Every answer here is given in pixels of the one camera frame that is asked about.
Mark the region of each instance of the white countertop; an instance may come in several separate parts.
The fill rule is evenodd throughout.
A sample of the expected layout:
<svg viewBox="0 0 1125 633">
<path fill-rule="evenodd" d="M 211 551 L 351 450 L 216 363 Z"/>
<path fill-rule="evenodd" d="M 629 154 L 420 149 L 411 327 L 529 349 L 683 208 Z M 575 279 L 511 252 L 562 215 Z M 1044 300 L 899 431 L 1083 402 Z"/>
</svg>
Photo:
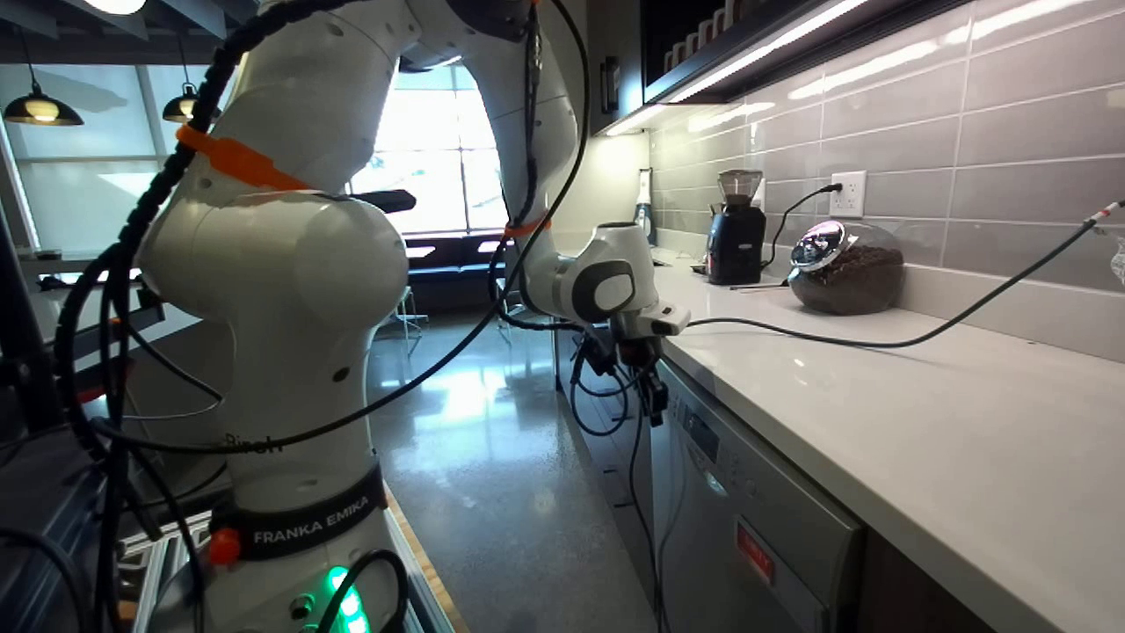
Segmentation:
<svg viewBox="0 0 1125 633">
<path fill-rule="evenodd" d="M 658 284 L 695 321 L 877 342 L 938 322 L 817 318 L 679 266 Z M 997 630 L 1122 630 L 1125 365 L 976 327 L 904 351 L 690 327 L 664 351 Z"/>
</svg>

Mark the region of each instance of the white robotic arm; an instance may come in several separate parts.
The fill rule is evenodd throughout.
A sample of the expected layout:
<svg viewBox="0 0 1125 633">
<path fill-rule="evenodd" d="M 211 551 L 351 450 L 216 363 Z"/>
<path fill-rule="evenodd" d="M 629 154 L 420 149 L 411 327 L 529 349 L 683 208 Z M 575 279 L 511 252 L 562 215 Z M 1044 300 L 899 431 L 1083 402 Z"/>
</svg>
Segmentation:
<svg viewBox="0 0 1125 633">
<path fill-rule="evenodd" d="M 492 120 L 513 220 L 535 229 L 549 217 L 584 130 L 570 97 L 578 80 L 553 52 L 562 22 L 547 15 L 529 133 L 523 9 L 469 0 L 345 5 L 258 46 L 216 130 L 183 137 L 200 154 L 153 225 L 141 272 L 169 301 L 231 331 L 231 392 L 219 407 L 226 443 L 298 435 L 366 406 L 366 342 L 394 311 L 408 262 L 394 225 L 343 189 L 372 150 L 401 60 L 463 60 Z M 519 242 L 529 249 L 529 301 L 542 313 L 617 321 L 622 338 L 677 322 L 636 225 L 598 229 L 578 258 L 560 258 L 549 233 Z M 394 548 L 361 421 L 272 454 L 231 454 L 230 478 L 231 501 L 208 548 L 208 630 L 303 630 L 325 616 L 325 589 L 343 566 Z M 354 592 L 359 618 L 388 623 L 394 573 L 369 569 Z M 169 592 L 156 630 L 190 623 L 183 596 Z"/>
</svg>

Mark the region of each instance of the electrical outlet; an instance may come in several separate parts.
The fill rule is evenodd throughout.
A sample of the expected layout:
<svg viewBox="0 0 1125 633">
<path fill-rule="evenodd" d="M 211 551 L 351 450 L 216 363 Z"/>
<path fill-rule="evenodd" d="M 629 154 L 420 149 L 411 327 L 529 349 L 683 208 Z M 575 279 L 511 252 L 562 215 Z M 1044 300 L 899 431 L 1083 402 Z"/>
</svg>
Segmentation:
<svg viewBox="0 0 1125 633">
<path fill-rule="evenodd" d="M 865 189 L 868 189 L 868 172 L 834 172 L 838 189 L 829 196 L 829 215 L 834 217 L 863 217 L 865 215 Z"/>
</svg>

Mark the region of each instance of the ceiling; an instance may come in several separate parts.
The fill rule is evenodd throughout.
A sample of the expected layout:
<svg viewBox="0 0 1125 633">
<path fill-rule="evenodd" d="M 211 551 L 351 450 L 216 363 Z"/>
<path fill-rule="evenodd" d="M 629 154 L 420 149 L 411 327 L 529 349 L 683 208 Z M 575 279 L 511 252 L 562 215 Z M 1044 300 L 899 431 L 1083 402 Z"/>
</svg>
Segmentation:
<svg viewBox="0 0 1125 633">
<path fill-rule="evenodd" d="M 253 0 L 148 0 L 129 19 L 86 0 L 0 0 L 0 62 L 24 62 L 24 51 L 36 62 L 208 62 L 250 19 Z"/>
</svg>

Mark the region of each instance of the window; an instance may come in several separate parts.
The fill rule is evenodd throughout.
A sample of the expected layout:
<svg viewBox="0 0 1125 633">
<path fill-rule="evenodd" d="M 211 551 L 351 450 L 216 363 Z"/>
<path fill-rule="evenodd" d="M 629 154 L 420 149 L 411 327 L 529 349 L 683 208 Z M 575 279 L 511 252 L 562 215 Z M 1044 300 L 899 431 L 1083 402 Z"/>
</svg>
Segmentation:
<svg viewBox="0 0 1125 633">
<path fill-rule="evenodd" d="M 414 212 L 392 215 L 406 235 L 500 233 L 500 154 L 479 85 L 463 67 L 399 75 L 385 106 L 372 162 L 354 189 L 411 189 Z"/>
<path fill-rule="evenodd" d="M 86 127 L 9 127 L 33 229 L 42 249 L 93 258 L 176 149 L 161 106 L 183 92 L 183 67 L 36 62 L 36 75 Z M 0 67 L 3 103 L 30 85 L 24 67 Z M 463 67 L 394 76 L 376 150 L 351 189 L 411 189 L 420 208 L 392 215 L 406 235 L 508 225 L 488 117 Z"/>
</svg>

